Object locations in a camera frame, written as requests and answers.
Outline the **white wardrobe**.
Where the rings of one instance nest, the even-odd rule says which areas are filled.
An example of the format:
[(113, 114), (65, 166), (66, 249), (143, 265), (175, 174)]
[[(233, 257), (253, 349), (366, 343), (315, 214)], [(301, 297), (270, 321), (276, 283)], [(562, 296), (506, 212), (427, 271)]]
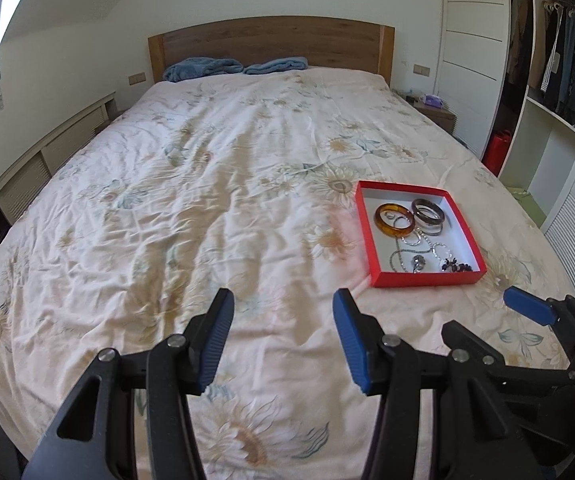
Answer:
[(435, 88), (575, 289), (575, 1), (444, 0)]

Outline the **wooden nightstand right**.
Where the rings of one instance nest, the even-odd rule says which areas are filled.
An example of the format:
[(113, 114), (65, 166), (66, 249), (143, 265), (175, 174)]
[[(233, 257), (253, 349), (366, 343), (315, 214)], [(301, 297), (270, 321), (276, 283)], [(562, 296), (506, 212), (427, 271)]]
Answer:
[(402, 98), (447, 133), (455, 133), (457, 116), (449, 110), (447, 105), (442, 99), (438, 98), (438, 96), (408, 92), (402, 93)]

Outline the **blue pillow left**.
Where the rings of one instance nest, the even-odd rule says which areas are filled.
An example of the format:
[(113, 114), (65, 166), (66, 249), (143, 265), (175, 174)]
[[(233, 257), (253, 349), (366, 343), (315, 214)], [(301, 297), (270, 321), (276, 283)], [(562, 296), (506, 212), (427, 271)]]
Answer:
[(169, 82), (179, 82), (214, 75), (242, 73), (244, 65), (234, 58), (184, 58), (164, 70), (162, 79)]

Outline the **wall socket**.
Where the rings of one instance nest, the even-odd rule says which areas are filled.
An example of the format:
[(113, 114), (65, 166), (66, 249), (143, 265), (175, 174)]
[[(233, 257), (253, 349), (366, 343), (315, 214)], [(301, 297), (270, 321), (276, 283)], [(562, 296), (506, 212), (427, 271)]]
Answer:
[(428, 77), (429, 74), (431, 73), (431, 69), (424, 65), (414, 64), (413, 73), (424, 77)]
[(130, 84), (130, 86), (134, 86), (135, 84), (142, 84), (142, 82), (145, 81), (146, 75), (143, 72), (133, 74), (128, 77), (128, 84)]

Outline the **blue pillow right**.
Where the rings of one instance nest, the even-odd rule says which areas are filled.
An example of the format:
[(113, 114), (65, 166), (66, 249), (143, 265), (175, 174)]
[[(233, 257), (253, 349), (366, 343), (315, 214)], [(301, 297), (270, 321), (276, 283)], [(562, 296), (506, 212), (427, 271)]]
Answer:
[(309, 63), (302, 56), (290, 56), (289, 58), (274, 58), (274, 60), (256, 63), (244, 68), (245, 75), (268, 75), (284, 73), (290, 70), (307, 70)]

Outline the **wall socket right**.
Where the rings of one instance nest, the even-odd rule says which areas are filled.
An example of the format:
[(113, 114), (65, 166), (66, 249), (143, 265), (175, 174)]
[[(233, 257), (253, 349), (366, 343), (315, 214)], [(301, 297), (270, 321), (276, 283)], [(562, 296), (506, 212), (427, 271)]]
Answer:
[(424, 77), (428, 77), (429, 74), (431, 73), (431, 69), (424, 65), (414, 64), (413, 73)]

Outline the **blue pillow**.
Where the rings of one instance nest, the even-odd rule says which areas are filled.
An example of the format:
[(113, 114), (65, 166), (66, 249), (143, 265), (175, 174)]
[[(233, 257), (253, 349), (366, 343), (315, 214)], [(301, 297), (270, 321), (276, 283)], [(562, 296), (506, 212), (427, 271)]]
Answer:
[(256, 63), (244, 68), (245, 75), (268, 75), (284, 73), (290, 70), (307, 70), (309, 63), (302, 56), (290, 56), (289, 58), (274, 58), (274, 60)]
[(162, 79), (169, 82), (179, 82), (214, 75), (242, 73), (244, 65), (234, 58), (184, 58), (164, 70)]

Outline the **dark brown bangle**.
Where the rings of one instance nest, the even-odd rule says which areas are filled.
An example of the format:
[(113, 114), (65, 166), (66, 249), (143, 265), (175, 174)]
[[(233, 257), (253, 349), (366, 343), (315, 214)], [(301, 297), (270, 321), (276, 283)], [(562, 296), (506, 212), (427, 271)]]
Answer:
[(444, 211), (430, 200), (425, 200), (425, 198), (414, 200), (411, 203), (411, 208), (417, 220), (428, 226), (441, 226), (446, 220)]

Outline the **floral bed duvet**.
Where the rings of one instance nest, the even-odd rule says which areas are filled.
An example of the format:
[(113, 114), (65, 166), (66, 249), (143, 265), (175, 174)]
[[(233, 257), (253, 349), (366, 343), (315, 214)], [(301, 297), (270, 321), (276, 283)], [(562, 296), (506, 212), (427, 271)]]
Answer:
[[(362, 180), (442, 188), (487, 271), (470, 286), (374, 288)], [(515, 366), (563, 368), (549, 328), (502, 300), (572, 285), (542, 232), (466, 148), (376, 75), (312, 68), (161, 82), (48, 182), (0, 245), (0, 425), (31, 455), (100, 350), (147, 350), (226, 287), (214, 382), (190, 402), (213, 479), (359, 476), (377, 402), (332, 316), (346, 287), (412, 346), (455, 320)]]

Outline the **red jewelry box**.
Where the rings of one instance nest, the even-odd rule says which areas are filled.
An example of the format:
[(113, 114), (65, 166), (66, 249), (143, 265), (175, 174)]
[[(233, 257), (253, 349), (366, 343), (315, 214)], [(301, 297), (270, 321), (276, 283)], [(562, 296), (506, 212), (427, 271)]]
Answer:
[[(392, 238), (376, 228), (374, 212), (378, 206), (395, 203), (412, 212), (411, 203), (417, 198), (430, 200), (444, 211), (446, 220), (439, 236), (423, 233), (415, 216), (415, 229), (406, 237)], [(474, 284), (487, 272), (481, 250), (447, 191), (420, 185), (361, 181), (357, 185), (356, 203), (374, 287)]]

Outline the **hanging clothes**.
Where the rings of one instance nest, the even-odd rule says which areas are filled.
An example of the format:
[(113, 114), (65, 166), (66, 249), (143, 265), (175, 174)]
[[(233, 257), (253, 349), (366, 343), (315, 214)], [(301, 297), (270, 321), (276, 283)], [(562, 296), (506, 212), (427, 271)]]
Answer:
[(548, 110), (575, 128), (575, 6), (558, 1), (537, 5), (542, 15), (534, 58), (527, 63), (531, 0), (512, 0), (510, 51), (505, 81), (517, 86), (523, 79)]

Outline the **silver bangle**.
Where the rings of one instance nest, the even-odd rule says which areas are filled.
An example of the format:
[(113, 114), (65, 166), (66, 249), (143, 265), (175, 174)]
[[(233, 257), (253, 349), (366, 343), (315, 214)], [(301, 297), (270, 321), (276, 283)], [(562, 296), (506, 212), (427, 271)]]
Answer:
[(417, 219), (417, 226), (427, 236), (439, 236), (444, 229), (444, 221), (426, 222), (422, 219)]

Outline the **amber bangle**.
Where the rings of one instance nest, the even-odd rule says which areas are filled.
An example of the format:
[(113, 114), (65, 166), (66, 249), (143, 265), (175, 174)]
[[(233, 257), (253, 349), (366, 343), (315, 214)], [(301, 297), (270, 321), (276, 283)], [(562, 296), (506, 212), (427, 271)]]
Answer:
[(392, 238), (406, 237), (415, 229), (415, 218), (408, 208), (395, 203), (382, 204), (374, 212), (376, 228)]

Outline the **low white cabinet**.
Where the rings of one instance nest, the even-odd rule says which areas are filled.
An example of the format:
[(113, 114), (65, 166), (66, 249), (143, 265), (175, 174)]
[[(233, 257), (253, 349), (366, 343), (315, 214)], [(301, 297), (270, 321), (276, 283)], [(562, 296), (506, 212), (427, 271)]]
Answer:
[(48, 181), (116, 117), (115, 94), (80, 110), (20, 156), (0, 177), (0, 244)]

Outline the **wooden headboard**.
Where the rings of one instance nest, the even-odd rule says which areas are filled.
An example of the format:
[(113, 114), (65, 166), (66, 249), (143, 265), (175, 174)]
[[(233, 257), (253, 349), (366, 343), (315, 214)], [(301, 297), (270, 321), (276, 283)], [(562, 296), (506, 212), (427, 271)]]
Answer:
[(313, 66), (363, 70), (393, 78), (394, 27), (348, 18), (277, 15), (234, 18), (147, 39), (153, 81), (184, 58), (235, 58), (244, 65), (303, 56)]

